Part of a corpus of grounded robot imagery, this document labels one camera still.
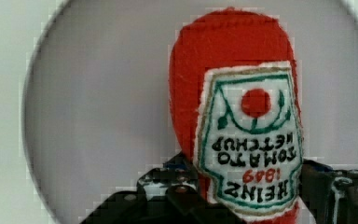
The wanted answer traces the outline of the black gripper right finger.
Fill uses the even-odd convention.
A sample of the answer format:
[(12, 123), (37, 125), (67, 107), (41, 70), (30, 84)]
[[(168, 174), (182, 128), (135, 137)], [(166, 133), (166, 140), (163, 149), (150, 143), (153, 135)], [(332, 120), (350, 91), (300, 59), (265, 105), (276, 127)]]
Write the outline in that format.
[(358, 170), (304, 160), (299, 194), (316, 224), (358, 224)]

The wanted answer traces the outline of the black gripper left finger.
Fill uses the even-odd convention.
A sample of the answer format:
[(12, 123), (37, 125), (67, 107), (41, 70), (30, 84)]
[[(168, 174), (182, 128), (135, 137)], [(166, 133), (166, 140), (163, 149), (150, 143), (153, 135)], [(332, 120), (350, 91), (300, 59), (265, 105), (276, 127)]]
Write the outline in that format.
[(221, 203), (200, 195), (195, 167), (182, 153), (150, 170), (135, 191), (109, 196), (80, 224), (243, 224)]

